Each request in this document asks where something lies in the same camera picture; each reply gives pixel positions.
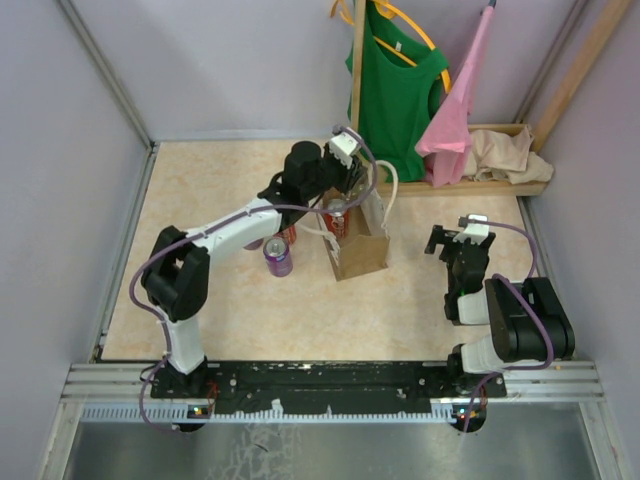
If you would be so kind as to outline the brown canvas bag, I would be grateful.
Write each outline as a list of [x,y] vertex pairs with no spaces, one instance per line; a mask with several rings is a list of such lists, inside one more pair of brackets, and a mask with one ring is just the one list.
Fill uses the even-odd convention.
[[389,217],[398,192],[399,178],[395,167],[385,160],[376,162],[379,179],[391,176],[391,197],[384,201],[374,190],[361,204],[350,207],[348,234],[338,240],[325,226],[323,215],[316,215],[314,228],[302,223],[298,231],[322,239],[337,281],[347,280],[387,268],[390,237]]

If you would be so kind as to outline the purple soda can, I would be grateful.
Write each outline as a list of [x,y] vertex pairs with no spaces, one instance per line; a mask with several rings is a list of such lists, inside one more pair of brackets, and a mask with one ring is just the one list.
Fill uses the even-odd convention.
[[269,272],[275,277],[285,277],[293,270],[293,261],[289,244],[285,239],[274,236],[269,238],[263,246],[263,255]]
[[262,246],[263,242],[264,242],[263,239],[255,240],[255,241],[245,245],[244,249],[245,250],[249,250],[249,251],[257,250],[258,248],[260,248]]

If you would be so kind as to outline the red soda can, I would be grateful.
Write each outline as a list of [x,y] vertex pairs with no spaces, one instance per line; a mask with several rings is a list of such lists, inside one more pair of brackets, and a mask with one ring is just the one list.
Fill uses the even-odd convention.
[[294,225],[276,233],[277,237],[282,238],[288,245],[293,245],[297,240],[297,231]]

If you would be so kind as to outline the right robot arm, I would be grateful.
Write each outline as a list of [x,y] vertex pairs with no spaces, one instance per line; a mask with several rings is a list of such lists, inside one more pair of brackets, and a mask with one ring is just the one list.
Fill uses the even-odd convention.
[[490,247],[500,227],[480,216],[463,218],[461,229],[432,227],[425,252],[442,248],[446,266],[444,314],[456,326],[487,326],[479,340],[459,344],[447,358],[447,384],[461,396],[480,395],[510,370],[546,369],[575,352],[573,327],[547,277],[530,270],[521,282],[486,276]]

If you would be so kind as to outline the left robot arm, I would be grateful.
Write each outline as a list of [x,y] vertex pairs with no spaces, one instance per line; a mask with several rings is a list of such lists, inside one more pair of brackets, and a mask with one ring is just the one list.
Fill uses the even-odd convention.
[[324,146],[295,143],[268,186],[246,206],[188,231],[164,228],[150,258],[134,274],[148,301],[139,308],[155,315],[163,330],[166,352],[162,367],[176,389],[194,397],[208,384],[207,359],[199,338],[197,315],[207,301],[210,268],[247,245],[295,225],[332,189],[350,193],[365,176],[357,153],[366,147],[350,129]]

